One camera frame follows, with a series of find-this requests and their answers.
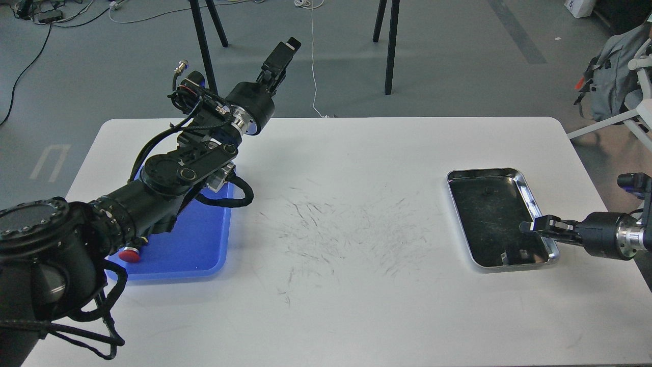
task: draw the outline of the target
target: blue tray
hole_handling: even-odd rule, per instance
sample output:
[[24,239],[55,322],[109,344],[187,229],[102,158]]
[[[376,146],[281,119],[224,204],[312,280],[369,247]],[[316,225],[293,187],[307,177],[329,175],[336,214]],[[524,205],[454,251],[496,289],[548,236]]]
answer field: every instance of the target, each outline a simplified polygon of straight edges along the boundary
[[[228,183],[213,193],[201,192],[211,199],[233,197],[233,184]],[[126,268],[129,280],[178,279],[210,276],[220,270],[226,260],[231,209],[204,205],[193,200],[181,212],[171,233],[153,234],[140,250],[138,263],[126,263],[117,253],[108,259]],[[109,278],[115,274],[107,272]]]

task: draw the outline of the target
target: table surface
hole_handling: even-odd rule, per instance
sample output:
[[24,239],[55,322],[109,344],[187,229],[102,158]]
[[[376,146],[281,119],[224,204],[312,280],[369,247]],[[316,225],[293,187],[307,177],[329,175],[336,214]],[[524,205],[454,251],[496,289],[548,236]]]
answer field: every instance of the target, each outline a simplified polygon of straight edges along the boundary
[[[67,199],[123,185],[138,150],[171,121],[105,123]],[[465,249],[452,170],[516,168],[544,214],[605,210],[558,121],[273,119],[240,151],[256,198],[232,211],[221,271],[130,282],[113,311],[126,340],[113,362],[49,337],[25,365],[652,362],[652,295],[633,261],[560,244],[548,268],[487,274]]]

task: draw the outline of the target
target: gray backpack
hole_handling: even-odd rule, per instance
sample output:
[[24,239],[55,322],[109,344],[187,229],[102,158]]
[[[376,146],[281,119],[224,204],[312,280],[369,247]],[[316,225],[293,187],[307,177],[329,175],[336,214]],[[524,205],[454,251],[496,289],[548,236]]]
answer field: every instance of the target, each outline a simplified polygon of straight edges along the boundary
[[580,96],[574,104],[580,105],[586,93],[591,93],[591,113],[595,121],[602,121],[621,113],[625,96],[639,89],[636,73],[630,71],[627,63],[645,43],[649,35],[649,24],[644,23],[622,35],[609,38],[602,51],[589,63],[584,72],[584,84],[578,83]]

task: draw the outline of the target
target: stainless steel tray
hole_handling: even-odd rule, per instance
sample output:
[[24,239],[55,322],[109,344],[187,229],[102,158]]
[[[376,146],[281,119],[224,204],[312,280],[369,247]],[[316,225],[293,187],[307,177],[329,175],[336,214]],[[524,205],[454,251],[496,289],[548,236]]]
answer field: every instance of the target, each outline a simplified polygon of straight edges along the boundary
[[559,260],[549,238],[526,236],[522,221],[541,211],[523,174],[513,168],[455,170],[449,189],[473,262],[487,270],[525,270]]

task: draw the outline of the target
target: white box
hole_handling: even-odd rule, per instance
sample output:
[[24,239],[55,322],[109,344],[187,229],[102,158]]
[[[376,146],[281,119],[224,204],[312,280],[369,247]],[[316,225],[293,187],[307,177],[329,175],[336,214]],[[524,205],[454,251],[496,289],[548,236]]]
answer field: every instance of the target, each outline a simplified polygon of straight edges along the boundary
[[596,0],[566,0],[564,5],[575,18],[591,15]]

